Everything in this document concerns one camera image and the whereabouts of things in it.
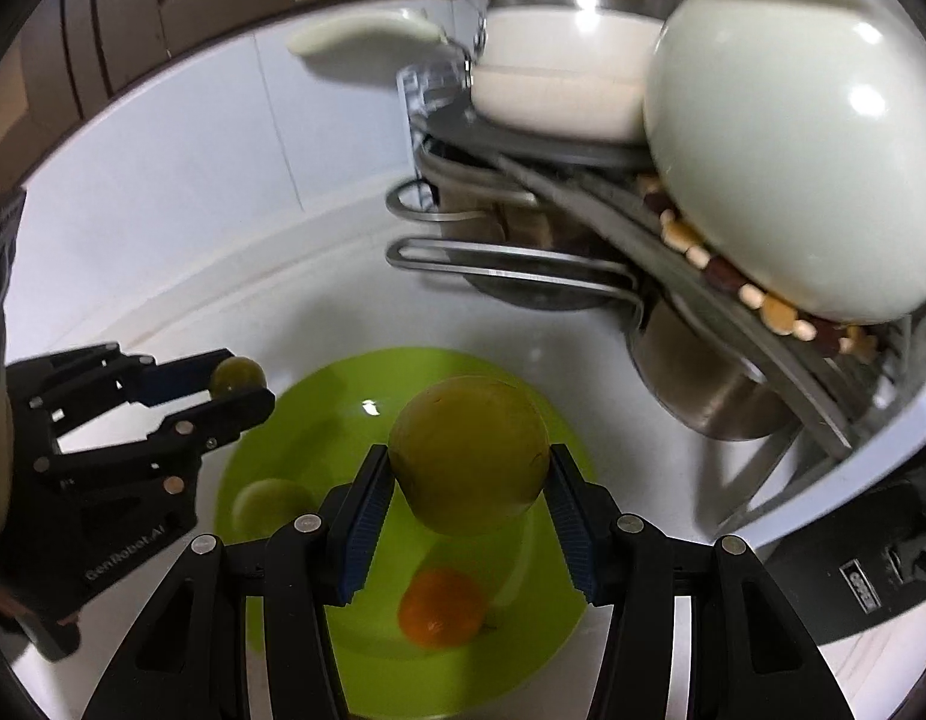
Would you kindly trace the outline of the left hand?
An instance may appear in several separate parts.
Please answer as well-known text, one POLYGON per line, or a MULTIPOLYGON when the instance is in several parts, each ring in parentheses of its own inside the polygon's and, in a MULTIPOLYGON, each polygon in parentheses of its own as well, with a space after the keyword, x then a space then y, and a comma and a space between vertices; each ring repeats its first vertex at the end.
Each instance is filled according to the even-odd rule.
POLYGON ((46 614, 32 610, 26 606, 20 598, 17 598, 7 587, 0 585, 0 615, 3 617, 13 617, 22 619, 22 617, 33 616, 46 619, 46 614))

